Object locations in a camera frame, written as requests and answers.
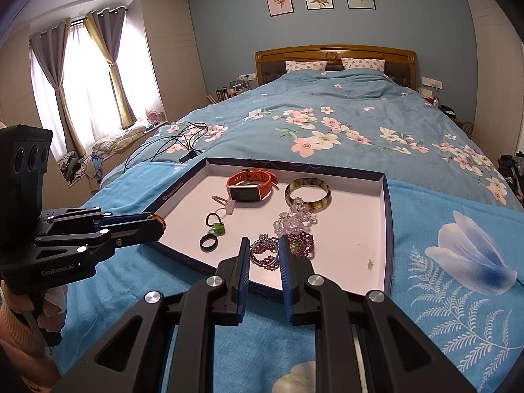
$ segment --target screw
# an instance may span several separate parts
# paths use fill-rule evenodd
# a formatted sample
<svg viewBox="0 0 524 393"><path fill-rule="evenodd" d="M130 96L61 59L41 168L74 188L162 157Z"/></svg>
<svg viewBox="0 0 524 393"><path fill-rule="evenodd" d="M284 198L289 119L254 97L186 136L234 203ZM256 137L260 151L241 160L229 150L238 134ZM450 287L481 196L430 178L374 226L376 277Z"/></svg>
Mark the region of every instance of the screw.
<svg viewBox="0 0 524 393"><path fill-rule="evenodd" d="M222 278L215 274L205 280L205 283L208 284L210 287L218 287L222 285L222 282L223 282Z"/></svg>
<svg viewBox="0 0 524 393"><path fill-rule="evenodd" d="M369 293L369 299L373 301L374 303L382 303L386 296L382 291L373 290Z"/></svg>
<svg viewBox="0 0 524 393"><path fill-rule="evenodd" d="M324 278L322 278L319 274L312 274L308 278L308 283L310 283L310 285L318 287L324 283Z"/></svg>
<svg viewBox="0 0 524 393"><path fill-rule="evenodd" d="M153 304L156 303L158 300L160 300L162 296L158 291L151 291L146 294L144 297L144 300L146 300L148 303Z"/></svg>

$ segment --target jewelry tray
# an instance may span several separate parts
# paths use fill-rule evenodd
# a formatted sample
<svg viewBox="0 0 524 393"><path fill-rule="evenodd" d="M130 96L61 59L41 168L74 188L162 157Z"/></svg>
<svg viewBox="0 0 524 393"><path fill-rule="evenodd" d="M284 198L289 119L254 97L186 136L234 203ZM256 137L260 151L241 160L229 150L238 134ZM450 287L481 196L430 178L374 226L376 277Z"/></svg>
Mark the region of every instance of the jewelry tray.
<svg viewBox="0 0 524 393"><path fill-rule="evenodd" d="M278 187L261 202L237 202L234 212L211 195L227 198L227 179L241 169L264 169L278 178ZM312 225L315 251L311 260L315 272L336 282L343 290L364 295L378 289L389 294L393 261L393 227L386 175L374 171L339 167L257 161L233 158L203 158L180 177L146 211L164 217L167 228L153 246L166 256L202 273L214 273L218 263L238 254L246 236L251 244L260 234L276 237L273 222L289 211L284 198L288 183L302 177L316 177L331 187L331 204L317 212ZM304 201L322 198L318 187L305 186L293 198ZM202 236L212 233L206 226L208 213L217 213L225 224L212 252L201 250ZM217 221L211 216L210 222ZM251 263L250 291L281 301L280 270L267 270Z"/></svg>

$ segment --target wooden headboard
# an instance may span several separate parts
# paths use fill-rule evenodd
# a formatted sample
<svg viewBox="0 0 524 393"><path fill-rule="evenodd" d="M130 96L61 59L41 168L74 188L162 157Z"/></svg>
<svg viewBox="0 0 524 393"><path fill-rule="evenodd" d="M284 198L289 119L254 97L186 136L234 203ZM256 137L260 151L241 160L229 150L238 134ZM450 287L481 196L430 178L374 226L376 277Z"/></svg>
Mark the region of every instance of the wooden headboard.
<svg viewBox="0 0 524 393"><path fill-rule="evenodd" d="M415 52L358 44L316 44L275 48L255 53L258 85L267 84L286 73L286 61L327 61L326 70L344 70L342 57L383 59L384 73L398 85L417 89Z"/></svg>

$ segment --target gray curtain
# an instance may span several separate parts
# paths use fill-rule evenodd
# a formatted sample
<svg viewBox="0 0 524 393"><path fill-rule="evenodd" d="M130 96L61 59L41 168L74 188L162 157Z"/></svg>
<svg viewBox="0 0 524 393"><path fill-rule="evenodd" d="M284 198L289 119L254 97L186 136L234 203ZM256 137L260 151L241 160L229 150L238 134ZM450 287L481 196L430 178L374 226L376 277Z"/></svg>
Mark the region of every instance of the gray curtain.
<svg viewBox="0 0 524 393"><path fill-rule="evenodd" d="M33 50L44 75L51 86L57 99L58 113L62 128L64 128L65 147L67 152L76 151L79 157L85 155L85 149L74 129L62 81L64 79L64 56L66 53L67 37L71 20L62 21L57 27L49 27L44 32L33 34L29 44Z"/></svg>
<svg viewBox="0 0 524 393"><path fill-rule="evenodd" d="M119 67L116 59L119 57L120 37L124 26L126 15L125 7L118 7L110 11L105 9L100 13L89 13L84 20L84 25L91 38L104 55L109 66L109 76L113 85L116 103L119 107L120 124L123 129L130 127L136 122L135 115L127 100Z"/></svg>

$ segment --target sheer white curtain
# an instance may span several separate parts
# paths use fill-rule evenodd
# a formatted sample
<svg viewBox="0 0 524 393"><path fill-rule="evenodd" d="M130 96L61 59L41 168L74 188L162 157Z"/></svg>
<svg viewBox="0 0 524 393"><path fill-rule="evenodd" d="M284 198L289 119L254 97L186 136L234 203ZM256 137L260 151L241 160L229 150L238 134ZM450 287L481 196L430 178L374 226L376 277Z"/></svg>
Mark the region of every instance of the sheer white curtain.
<svg viewBox="0 0 524 393"><path fill-rule="evenodd" d="M127 21L127 16L116 62L131 109L137 121L144 122L146 111L153 109L158 100L158 88L147 42Z"/></svg>
<svg viewBox="0 0 524 393"><path fill-rule="evenodd" d="M86 149L121 130L107 62L83 24L69 31L64 93L73 125Z"/></svg>
<svg viewBox="0 0 524 393"><path fill-rule="evenodd" d="M66 139L64 138L64 129L62 128L60 115L58 114L57 98L54 94L54 88L44 75L32 51L31 80L40 122L42 123L42 127L53 132L51 152L55 159L58 160L67 153L67 149L65 146Z"/></svg>

